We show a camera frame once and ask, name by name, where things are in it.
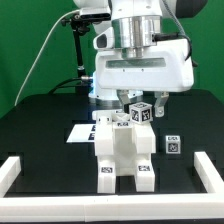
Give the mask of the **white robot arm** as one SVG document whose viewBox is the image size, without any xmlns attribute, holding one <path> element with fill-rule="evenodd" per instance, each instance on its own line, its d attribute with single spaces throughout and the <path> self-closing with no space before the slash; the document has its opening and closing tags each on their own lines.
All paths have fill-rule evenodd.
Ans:
<svg viewBox="0 0 224 224">
<path fill-rule="evenodd" d="M 128 105 L 144 91 L 155 94 L 155 115 L 164 115 L 171 92 L 194 83 L 192 44 L 183 29 L 162 32 L 161 22 L 196 16 L 208 0 L 73 0 L 78 18 L 94 25 L 97 50 L 93 90 L 97 101 Z"/>
</svg>

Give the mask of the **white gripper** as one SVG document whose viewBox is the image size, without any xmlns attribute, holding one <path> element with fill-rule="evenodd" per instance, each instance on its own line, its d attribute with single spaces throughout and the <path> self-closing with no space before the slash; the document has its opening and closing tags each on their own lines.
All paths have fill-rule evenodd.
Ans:
<svg viewBox="0 0 224 224">
<path fill-rule="evenodd" d="M 98 50 L 96 83 L 102 89 L 117 90 L 125 113 L 131 104 L 128 90 L 156 92 L 155 116 L 163 117 L 168 92 L 186 91 L 194 84 L 190 40 L 179 39 L 178 33 L 174 36 L 175 40 L 157 41 L 145 47 L 140 58 L 123 58 L 122 49 L 115 47 L 112 27 L 94 39 L 94 48 Z"/>
</svg>

